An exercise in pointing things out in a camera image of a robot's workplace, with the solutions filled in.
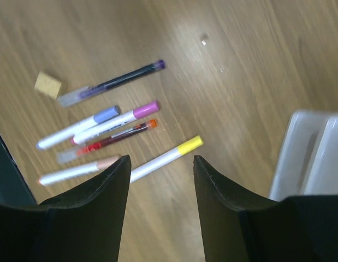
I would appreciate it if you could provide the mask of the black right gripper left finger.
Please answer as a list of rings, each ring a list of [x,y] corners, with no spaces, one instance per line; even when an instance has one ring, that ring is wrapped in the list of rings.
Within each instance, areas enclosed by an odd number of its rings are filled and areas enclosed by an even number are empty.
[[[130,174],[122,156],[39,205],[0,204],[0,261],[117,261]]]

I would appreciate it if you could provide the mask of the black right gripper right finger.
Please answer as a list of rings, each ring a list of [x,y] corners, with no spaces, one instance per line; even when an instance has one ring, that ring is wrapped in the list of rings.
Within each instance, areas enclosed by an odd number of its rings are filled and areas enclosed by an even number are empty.
[[[338,195],[273,201],[194,158],[206,261],[338,261]]]

